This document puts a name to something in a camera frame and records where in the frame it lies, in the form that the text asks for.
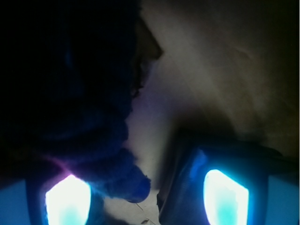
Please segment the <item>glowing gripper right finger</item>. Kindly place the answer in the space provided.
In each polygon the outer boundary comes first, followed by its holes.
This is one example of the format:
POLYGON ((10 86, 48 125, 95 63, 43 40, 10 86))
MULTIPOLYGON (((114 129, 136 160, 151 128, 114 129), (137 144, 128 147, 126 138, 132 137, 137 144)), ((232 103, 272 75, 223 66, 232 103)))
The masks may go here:
POLYGON ((171 144, 157 195, 163 225, 262 225, 268 178, 280 152, 226 138, 182 138, 171 144))

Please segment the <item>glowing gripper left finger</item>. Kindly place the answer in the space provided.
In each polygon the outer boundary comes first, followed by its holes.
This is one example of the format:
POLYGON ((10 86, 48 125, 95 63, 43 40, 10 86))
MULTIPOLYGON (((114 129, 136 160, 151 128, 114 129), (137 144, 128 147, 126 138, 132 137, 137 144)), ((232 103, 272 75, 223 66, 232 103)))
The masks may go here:
POLYGON ((30 222, 33 225, 100 225, 102 197, 91 185, 57 165, 42 161, 25 170, 30 222))

